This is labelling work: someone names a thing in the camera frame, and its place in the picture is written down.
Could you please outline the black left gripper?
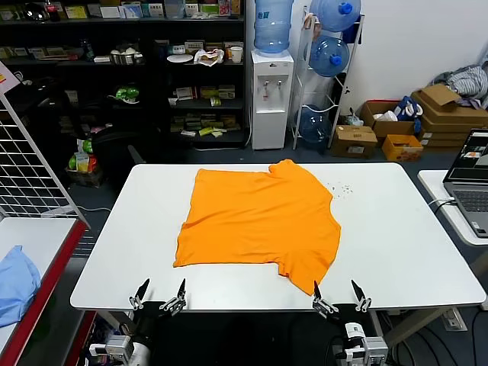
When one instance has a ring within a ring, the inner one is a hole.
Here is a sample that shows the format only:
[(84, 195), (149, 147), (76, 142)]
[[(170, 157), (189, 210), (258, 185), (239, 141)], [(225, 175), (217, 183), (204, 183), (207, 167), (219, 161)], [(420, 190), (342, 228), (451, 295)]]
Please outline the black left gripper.
[(186, 279), (184, 278), (175, 297), (166, 302), (146, 301), (143, 297), (149, 286), (147, 278), (137, 289), (133, 296), (129, 297), (130, 305), (138, 308), (134, 311), (133, 321), (136, 325), (134, 336), (136, 338), (153, 338), (159, 331), (163, 322), (176, 315), (186, 306)]

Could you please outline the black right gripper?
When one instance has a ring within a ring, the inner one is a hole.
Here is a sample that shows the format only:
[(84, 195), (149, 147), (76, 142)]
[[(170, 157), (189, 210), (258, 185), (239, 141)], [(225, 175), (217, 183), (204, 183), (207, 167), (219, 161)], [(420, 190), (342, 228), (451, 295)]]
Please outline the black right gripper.
[(313, 282), (313, 309), (322, 317), (326, 317), (326, 321), (331, 324), (346, 324), (346, 323), (360, 323), (366, 322), (366, 313), (371, 305), (371, 298), (367, 297), (363, 289), (354, 281), (351, 280), (353, 291), (358, 300), (357, 305), (353, 303), (339, 303), (333, 305), (322, 298), (319, 290), (319, 285), (316, 281)]

